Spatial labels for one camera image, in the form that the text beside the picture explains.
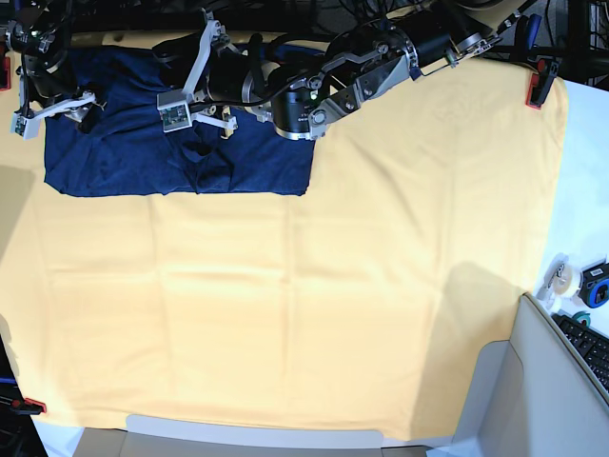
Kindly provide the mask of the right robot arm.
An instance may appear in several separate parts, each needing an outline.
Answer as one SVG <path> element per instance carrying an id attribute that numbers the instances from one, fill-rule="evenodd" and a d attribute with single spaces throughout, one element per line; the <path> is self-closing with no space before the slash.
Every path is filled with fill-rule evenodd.
<path id="1" fill-rule="evenodd" d="M 104 110 L 99 88 L 77 82 L 69 59 L 73 1 L 13 1 L 3 25 L 4 43 L 18 55 L 19 108 L 10 131 L 25 140 L 36 137 L 48 118 L 66 117 L 84 134 Z"/>

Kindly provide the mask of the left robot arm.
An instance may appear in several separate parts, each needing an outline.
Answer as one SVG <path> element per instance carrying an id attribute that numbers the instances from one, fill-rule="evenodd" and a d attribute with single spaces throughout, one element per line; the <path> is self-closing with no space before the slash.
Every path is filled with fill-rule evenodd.
<path id="1" fill-rule="evenodd" d="M 157 98 L 162 127 L 201 123 L 231 133 L 242 110 L 286 139 L 314 141 L 401 82 L 490 50 L 524 8 L 522 1 L 416 1 L 397 12 L 358 10 L 353 29 L 320 37 L 325 50 L 286 56 L 278 50 L 297 34 L 266 41 L 256 33 L 239 49 L 207 14 L 200 32 L 153 49 L 167 85 Z"/>

